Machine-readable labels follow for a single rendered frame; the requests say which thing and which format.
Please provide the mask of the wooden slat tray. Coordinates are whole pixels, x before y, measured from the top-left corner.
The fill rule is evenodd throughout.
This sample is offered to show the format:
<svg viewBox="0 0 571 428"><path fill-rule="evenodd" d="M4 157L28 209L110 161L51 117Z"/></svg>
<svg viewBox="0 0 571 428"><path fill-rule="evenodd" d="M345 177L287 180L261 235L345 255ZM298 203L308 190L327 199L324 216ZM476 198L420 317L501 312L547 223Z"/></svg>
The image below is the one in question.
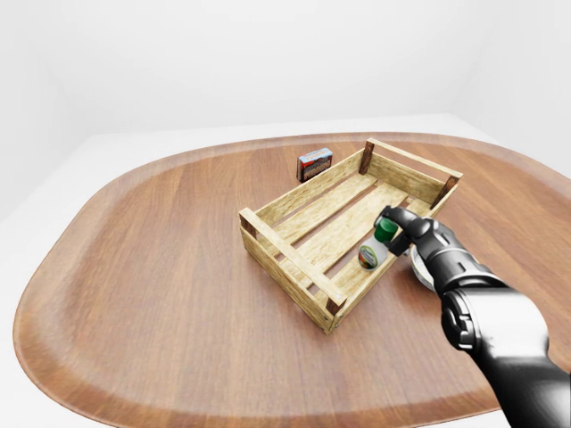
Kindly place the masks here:
<svg viewBox="0 0 571 428"><path fill-rule="evenodd" d="M244 247L324 333L332 333L395 262L372 272L346 255L387 205L434 216L462 175L370 138L363 149L253 211L240 211Z"/></svg>

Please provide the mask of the salad dressing bottle green cap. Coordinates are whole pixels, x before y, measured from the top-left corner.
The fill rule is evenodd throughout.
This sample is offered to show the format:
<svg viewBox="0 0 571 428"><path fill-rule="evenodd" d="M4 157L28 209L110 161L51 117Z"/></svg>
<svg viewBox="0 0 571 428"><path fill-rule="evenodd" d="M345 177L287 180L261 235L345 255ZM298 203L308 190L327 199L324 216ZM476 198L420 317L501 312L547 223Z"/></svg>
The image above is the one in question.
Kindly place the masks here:
<svg viewBox="0 0 571 428"><path fill-rule="evenodd" d="M375 223L374 234L359 248L358 262L367 271L377 269L387 258L387 245L392 241L398 226L389 218L380 217Z"/></svg>

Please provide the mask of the round white grey dish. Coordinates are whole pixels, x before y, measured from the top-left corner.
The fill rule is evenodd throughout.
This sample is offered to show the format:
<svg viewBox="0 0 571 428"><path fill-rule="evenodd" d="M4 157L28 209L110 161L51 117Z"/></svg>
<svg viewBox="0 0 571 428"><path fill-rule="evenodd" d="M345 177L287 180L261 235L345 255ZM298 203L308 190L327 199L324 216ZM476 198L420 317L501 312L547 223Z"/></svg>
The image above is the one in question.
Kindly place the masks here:
<svg viewBox="0 0 571 428"><path fill-rule="evenodd" d="M429 273L425 262L420 257L416 245L413 245L410 248L410 260L412 263L413 273L415 274L419 282L422 283L428 290L435 292L434 279L432 275Z"/></svg>

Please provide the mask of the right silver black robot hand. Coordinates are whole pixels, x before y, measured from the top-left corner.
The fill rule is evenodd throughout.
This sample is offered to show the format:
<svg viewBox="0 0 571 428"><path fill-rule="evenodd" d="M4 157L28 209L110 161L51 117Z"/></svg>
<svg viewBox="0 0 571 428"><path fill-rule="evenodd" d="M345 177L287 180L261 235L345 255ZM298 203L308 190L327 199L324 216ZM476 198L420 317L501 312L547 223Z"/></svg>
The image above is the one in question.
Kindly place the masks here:
<svg viewBox="0 0 571 428"><path fill-rule="evenodd" d="M388 244L389 252L400 256L415 244L431 273L451 268L461 261L476 262L455 234L433 218L421 218L410 210L391 206L386 206L379 217L390 219L401 228L401 233Z"/></svg>

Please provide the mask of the small printed food box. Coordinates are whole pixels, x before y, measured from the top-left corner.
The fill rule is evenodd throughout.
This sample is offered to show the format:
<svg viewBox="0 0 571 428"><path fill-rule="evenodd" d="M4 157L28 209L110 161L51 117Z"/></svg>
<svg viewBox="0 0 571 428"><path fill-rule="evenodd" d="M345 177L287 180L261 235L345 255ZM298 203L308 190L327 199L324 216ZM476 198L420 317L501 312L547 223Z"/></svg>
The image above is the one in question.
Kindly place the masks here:
<svg viewBox="0 0 571 428"><path fill-rule="evenodd" d="M304 183L323 170L330 168L332 159L333 152L326 147L299 156L296 173L298 180Z"/></svg>

